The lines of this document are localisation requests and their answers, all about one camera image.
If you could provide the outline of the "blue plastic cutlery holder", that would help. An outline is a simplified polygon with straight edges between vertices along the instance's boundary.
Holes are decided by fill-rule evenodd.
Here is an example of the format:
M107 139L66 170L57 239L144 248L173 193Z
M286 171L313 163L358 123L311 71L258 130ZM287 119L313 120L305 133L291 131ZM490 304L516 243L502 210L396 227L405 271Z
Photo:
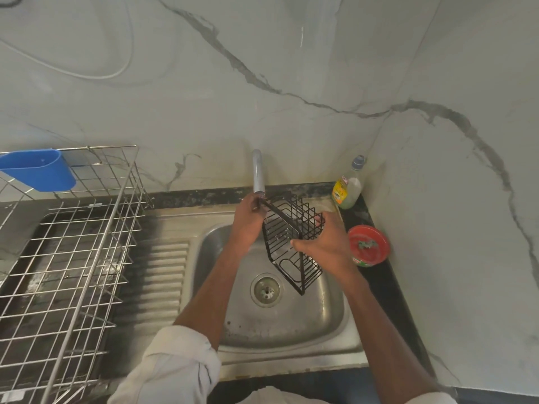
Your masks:
M76 184L57 149L21 150L0 155L0 171L39 192L65 192Z

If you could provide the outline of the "person's right hand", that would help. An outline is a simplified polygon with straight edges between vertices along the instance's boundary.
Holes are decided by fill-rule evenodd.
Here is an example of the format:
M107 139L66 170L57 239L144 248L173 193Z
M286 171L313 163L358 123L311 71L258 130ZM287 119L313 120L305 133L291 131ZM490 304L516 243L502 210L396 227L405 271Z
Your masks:
M323 225L322 232L317 237L320 251L318 254L305 255L333 275L341 286L345 286L359 271L353 262L344 224L338 213L328 211L322 212L317 221Z

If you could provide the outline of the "clear dish soap bottle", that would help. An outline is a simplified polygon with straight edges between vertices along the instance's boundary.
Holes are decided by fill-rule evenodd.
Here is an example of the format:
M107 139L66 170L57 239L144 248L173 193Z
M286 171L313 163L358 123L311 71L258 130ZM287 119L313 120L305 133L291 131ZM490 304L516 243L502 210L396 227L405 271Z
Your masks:
M352 208L359 198L365 180L363 168L366 161L367 159L363 155L355 157L351 168L342 174L334 184L332 198L340 209L348 210Z

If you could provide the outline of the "person's right forearm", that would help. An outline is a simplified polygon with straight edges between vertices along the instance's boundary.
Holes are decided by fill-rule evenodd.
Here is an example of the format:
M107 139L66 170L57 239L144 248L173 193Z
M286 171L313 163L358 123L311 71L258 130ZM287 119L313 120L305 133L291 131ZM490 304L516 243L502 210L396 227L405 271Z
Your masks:
M382 404L406 404L441 389L409 348L352 265L335 273L354 317Z

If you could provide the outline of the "red round tub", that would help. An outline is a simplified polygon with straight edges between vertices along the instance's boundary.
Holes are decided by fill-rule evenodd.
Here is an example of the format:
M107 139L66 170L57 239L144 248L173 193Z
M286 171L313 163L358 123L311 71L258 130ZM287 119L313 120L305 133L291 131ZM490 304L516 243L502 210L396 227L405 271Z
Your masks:
M391 251L386 236L378 229L367 224L350 228L347 232L354 264L372 267L384 262Z

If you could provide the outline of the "person's left hand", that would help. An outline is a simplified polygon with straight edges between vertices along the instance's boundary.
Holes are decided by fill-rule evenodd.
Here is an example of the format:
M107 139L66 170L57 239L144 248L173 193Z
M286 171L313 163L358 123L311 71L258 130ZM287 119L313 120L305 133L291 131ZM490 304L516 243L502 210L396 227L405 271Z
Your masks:
M246 254L250 246L252 246L259 237L265 218L266 215L243 214L241 212L241 202L236 207L230 234L230 242L241 255Z

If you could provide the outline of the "person's left forearm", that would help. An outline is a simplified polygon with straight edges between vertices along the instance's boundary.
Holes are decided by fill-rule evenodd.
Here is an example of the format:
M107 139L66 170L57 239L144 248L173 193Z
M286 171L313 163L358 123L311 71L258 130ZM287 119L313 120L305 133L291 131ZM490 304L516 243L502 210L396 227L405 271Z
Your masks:
M173 322L205 336L215 351L219 348L239 265L249 248L247 243L229 241L198 292Z

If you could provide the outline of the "grey tap spout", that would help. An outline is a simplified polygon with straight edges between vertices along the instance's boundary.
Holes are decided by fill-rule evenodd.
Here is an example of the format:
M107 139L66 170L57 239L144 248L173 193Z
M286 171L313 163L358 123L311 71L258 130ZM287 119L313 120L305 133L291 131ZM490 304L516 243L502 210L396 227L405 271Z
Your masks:
M259 196L265 196L265 178L262 153L259 149L252 151L253 166L253 192Z

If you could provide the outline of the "stainless steel sink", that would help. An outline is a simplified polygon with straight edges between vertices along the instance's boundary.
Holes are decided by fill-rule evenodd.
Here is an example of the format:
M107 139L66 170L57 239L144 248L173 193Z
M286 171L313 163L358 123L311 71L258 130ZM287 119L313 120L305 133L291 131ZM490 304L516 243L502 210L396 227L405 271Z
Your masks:
M103 378L122 378L141 361L156 333L170 326L207 278L227 243L235 205L147 211L116 325L107 342ZM269 272L281 285L271 308L255 305L250 285ZM218 350L221 380L263 377L367 364L344 295L322 274L301 296L269 261L260 233L239 266Z

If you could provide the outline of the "black wire rack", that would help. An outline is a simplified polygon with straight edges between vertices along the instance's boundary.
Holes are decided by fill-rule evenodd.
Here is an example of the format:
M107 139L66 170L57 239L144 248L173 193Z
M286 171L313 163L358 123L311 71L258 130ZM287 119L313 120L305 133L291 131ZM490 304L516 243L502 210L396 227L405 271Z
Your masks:
M291 191L261 199L260 203L267 209L262 235L268 259L303 296L322 275L322 269L313 258L297 251L292 241L318 238L324 228L324 217Z

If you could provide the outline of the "person's white shirt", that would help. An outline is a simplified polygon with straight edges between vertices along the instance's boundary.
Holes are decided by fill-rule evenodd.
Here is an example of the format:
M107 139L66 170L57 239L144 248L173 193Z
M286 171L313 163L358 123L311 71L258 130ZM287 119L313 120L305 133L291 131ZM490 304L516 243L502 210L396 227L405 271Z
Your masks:
M166 326L107 404L206 404L220 368L206 336L185 326Z

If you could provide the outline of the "round sink drain strainer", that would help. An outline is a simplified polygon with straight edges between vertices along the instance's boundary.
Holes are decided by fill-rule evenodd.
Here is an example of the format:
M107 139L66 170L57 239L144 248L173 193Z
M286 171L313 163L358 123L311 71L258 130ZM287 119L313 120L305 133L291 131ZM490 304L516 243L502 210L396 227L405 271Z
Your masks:
M269 272L256 276L250 285L253 303L261 308L271 308L281 299L281 285L277 277Z

